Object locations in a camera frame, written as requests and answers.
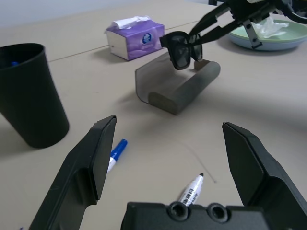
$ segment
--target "blue marker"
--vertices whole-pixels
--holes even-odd
[[[17,61],[12,61],[11,62],[11,66],[18,66],[18,65],[19,65],[19,63]]]
[[[122,139],[119,142],[119,144],[115,147],[115,149],[112,150],[110,162],[109,162],[109,167],[107,169],[107,172],[109,172],[113,168],[115,163],[118,161],[118,159],[119,159],[121,153],[123,152],[123,150],[125,149],[127,143],[128,142],[125,139]]]

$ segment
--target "beige table surface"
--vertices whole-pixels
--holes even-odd
[[[229,20],[226,15],[221,23]],[[0,229],[29,227],[67,153],[109,115],[118,117],[114,144],[122,138],[129,144],[98,205],[87,208],[82,230],[118,230],[127,202],[169,204],[200,172],[205,182],[199,204],[241,205],[228,167],[224,121],[257,135],[307,198],[307,44],[272,53],[242,49],[227,38],[203,45],[204,58],[220,63],[221,74],[178,116],[135,95],[135,69],[164,52],[126,62],[104,47],[49,64],[71,128],[58,144],[32,149],[0,117]]]
[[[213,6],[184,0],[144,0],[46,22],[0,28],[0,46],[41,43],[52,61],[107,45],[105,29],[112,21],[148,15],[166,29],[198,21]]]

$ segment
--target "blue pen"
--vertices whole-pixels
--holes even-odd
[[[115,147],[115,149],[112,150],[110,162],[109,162],[109,167],[107,169],[107,172],[109,172],[113,168],[115,163],[118,161],[118,159],[119,159],[121,153],[123,152],[123,150],[125,149],[127,143],[128,142],[125,139],[122,139],[119,142],[119,144]]]

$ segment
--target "screw hole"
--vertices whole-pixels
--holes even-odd
[[[186,220],[188,218],[188,212],[188,208],[178,201],[173,202],[168,207],[168,213],[170,217],[176,221]]]
[[[211,219],[218,223],[225,223],[228,221],[227,209],[218,203],[210,204],[207,208],[207,212]]]
[[[185,210],[183,209],[182,206],[175,205],[172,207],[172,214],[178,217],[183,217],[185,214]]]
[[[224,210],[221,209],[220,207],[214,207],[212,209],[212,213],[218,219],[223,219],[225,217]]]

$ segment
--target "white tissue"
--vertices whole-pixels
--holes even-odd
[[[118,21],[113,21],[108,28],[115,27],[119,30],[130,29],[136,23],[144,22],[144,21],[148,21],[148,20],[150,20],[150,17],[148,17],[148,16],[144,16],[144,17],[135,16],[133,18],[126,18],[126,19],[122,19],[122,20],[118,20]]]
[[[283,35],[286,32],[280,31],[283,27],[288,27],[289,23],[275,23],[272,17],[268,17],[263,25],[252,23],[256,34],[260,38],[269,38],[272,36]]]

